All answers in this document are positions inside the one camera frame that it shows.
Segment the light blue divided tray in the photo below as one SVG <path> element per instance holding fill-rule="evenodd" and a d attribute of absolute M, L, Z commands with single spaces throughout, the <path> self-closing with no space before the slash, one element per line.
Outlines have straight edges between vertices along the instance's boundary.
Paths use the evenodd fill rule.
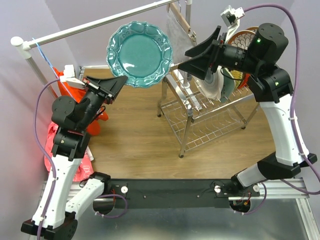
<path fill-rule="evenodd" d="M 220 102 L 223 104 L 228 100 L 228 98 L 234 91 L 235 80 L 232 74 L 226 68 L 223 67 L 220 72 L 222 73 L 222 76 L 223 76 L 223 87 L 221 90 Z"/>

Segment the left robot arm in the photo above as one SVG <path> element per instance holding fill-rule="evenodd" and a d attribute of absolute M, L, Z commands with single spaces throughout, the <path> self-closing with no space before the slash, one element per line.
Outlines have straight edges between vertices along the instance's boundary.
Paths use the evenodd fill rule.
<path fill-rule="evenodd" d="M 38 240 L 70 240 L 75 235 L 78 220 L 95 199 L 110 198 L 128 201 L 112 192 L 111 177 L 94 172 L 86 185 L 71 199 L 69 192 L 90 141 L 88 126 L 97 118 L 103 104 L 111 104 L 127 81 L 127 76 L 98 79 L 86 77 L 77 86 L 86 93 L 80 102 L 68 95 L 58 97 L 52 104 L 51 120 L 57 124 L 51 153 L 47 159 L 50 171 L 45 189 L 31 219 L 22 223 L 21 231 Z"/>

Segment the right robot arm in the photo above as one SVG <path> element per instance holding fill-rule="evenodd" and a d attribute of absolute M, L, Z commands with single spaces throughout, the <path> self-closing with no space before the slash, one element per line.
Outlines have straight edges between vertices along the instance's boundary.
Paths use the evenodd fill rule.
<path fill-rule="evenodd" d="M 273 23 L 261 24 L 247 49 L 227 44 L 217 27 L 207 40 L 187 50 L 188 60 L 178 65 L 201 80 L 218 67 L 249 74 L 247 85 L 267 118 L 275 152 L 232 176 L 222 187 L 226 193 L 241 196 L 259 182 L 293 178 L 317 161 L 302 143 L 291 78 L 277 66 L 288 43 L 284 31 Z"/>

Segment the large floral plate brown rim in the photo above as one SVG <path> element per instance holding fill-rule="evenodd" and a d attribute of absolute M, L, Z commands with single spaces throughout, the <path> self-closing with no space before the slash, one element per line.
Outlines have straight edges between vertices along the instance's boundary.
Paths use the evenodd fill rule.
<path fill-rule="evenodd" d="M 256 33 L 258 31 L 258 29 L 259 29 L 258 26 L 252 26 L 252 27 L 247 28 L 248 31 L 251 31 L 251 32 L 254 32 L 254 33 Z"/>

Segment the woven bamboo plate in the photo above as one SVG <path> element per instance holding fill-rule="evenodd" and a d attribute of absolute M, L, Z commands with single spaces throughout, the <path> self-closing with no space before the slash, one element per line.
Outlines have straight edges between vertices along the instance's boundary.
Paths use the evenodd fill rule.
<path fill-rule="evenodd" d="M 234 90 L 236 91 L 239 87 L 239 85 L 242 83 L 244 74 L 237 70 L 231 70 L 230 71 L 232 78 L 234 79 Z"/>

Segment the orange plate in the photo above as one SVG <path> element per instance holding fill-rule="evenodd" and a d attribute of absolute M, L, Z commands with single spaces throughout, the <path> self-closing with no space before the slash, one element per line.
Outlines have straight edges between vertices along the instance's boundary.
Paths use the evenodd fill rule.
<path fill-rule="evenodd" d="M 250 77 L 250 74 L 249 74 L 249 73 L 246 73 L 246 74 L 244 75 L 244 78 L 243 78 L 242 82 L 239 84 L 239 86 L 238 86 L 238 88 L 237 88 L 238 90 L 241 89 L 241 88 L 243 88 L 244 86 L 246 86 L 249 77 Z"/>

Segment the teal scalloped plate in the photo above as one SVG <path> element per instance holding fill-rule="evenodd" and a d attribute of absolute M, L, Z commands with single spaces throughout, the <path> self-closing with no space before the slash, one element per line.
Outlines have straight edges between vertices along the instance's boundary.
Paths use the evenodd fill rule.
<path fill-rule="evenodd" d="M 169 37 L 157 25 L 131 21 L 111 35 L 106 63 L 115 77 L 127 76 L 127 86 L 145 89 L 170 72 L 173 53 Z"/>

